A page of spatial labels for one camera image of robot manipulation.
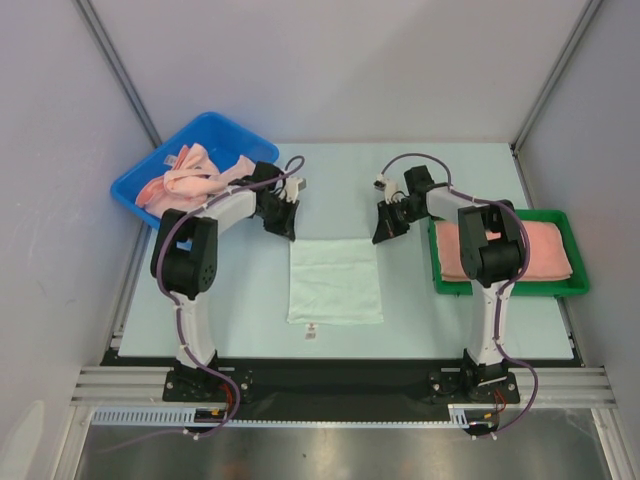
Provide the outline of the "light blue towel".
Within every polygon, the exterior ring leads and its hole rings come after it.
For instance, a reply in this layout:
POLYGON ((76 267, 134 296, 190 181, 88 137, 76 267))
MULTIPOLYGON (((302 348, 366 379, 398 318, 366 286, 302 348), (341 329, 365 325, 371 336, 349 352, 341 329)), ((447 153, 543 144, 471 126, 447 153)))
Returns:
POLYGON ((288 324, 347 327, 384 322, 371 241, 297 240, 289 260, 288 324))

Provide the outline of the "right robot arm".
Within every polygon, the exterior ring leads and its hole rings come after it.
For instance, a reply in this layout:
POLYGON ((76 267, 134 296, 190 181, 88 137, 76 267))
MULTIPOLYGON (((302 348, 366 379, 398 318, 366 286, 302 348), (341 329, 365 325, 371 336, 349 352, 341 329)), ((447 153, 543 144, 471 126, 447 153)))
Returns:
POLYGON ((529 239, 510 202, 489 201, 437 183, 425 166, 404 174, 407 191, 384 174, 374 187, 383 193, 377 203, 373 244, 406 234, 414 222, 430 217, 458 228, 459 258, 471 281, 471 341, 463 351, 460 388, 471 401, 493 394, 508 376, 501 328, 514 284, 529 265, 529 239))

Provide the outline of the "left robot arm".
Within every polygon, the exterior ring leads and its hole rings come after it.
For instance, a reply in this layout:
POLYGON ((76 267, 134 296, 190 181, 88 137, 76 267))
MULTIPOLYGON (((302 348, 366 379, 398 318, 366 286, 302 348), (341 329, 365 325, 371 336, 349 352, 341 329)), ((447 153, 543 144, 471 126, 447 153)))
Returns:
POLYGON ((252 174, 232 180, 195 209, 169 209, 162 216, 151 274, 172 303, 179 340, 176 365, 188 373, 185 388, 199 400, 211 399, 220 381, 229 380, 217 368, 206 299, 218 270, 219 237, 237 223, 258 217, 266 232, 295 241, 299 194, 306 186, 297 173, 304 164, 302 155, 292 157, 283 169, 259 162, 252 174))

